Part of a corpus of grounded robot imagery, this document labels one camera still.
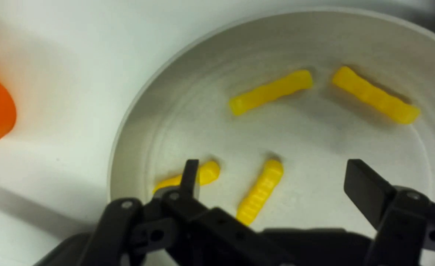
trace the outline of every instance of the yellow block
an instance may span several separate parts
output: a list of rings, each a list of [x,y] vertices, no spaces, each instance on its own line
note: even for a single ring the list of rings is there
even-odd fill
[[[396,123],[410,124],[421,115],[421,109],[418,106],[406,103],[405,100],[387,93],[384,89],[376,87],[348,67],[342,67],[337,71],[334,75],[334,84],[356,96],[366,105],[378,109]]]
[[[234,115],[246,114],[279,98],[297,93],[313,86],[311,72],[307,69],[291,72],[273,83],[263,84],[254,90],[239,95],[230,100]]]
[[[267,200],[273,195],[282,176],[283,164],[277,160],[268,160],[264,164],[260,179],[239,205],[237,220],[249,226],[258,217]]]
[[[221,167],[220,167],[218,161],[212,160],[212,161],[202,164],[199,167],[199,185],[205,186],[205,185],[214,183],[220,177],[220,173],[221,173]],[[168,186],[180,186],[181,182],[183,182],[183,176],[174,176],[171,179],[165,179],[156,185],[155,194],[159,189],[163,189]]]

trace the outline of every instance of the yellow foam block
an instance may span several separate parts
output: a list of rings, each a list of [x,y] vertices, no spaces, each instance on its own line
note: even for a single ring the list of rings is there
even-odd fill
[[[313,77],[307,69],[291,72],[289,75],[273,83],[263,84],[254,90],[239,95],[230,100],[234,115],[246,114],[279,98],[311,89]]]
[[[261,176],[240,202],[237,220],[249,226],[258,217],[267,200],[273,195],[276,186],[282,180],[282,176],[283,164],[277,160],[268,160],[264,164]]]
[[[342,67],[337,71],[334,75],[334,84],[356,96],[366,105],[378,109],[396,123],[410,124],[421,115],[421,109],[418,106],[387,93],[381,87],[376,87],[348,67]]]
[[[221,167],[220,167],[218,161],[212,160],[212,161],[202,164],[199,167],[199,185],[205,186],[205,185],[214,183],[220,177],[220,173],[221,173]],[[163,189],[168,186],[180,186],[181,182],[183,182],[183,176],[174,176],[174,177],[160,180],[155,188],[155,194],[159,189]]]

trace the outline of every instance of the white table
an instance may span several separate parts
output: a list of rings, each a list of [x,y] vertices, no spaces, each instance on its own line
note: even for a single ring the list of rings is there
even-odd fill
[[[233,22],[329,3],[2,0],[0,81],[20,117],[0,140],[0,265],[33,265],[94,228],[120,124],[174,55]],[[342,3],[435,28],[433,0]]]

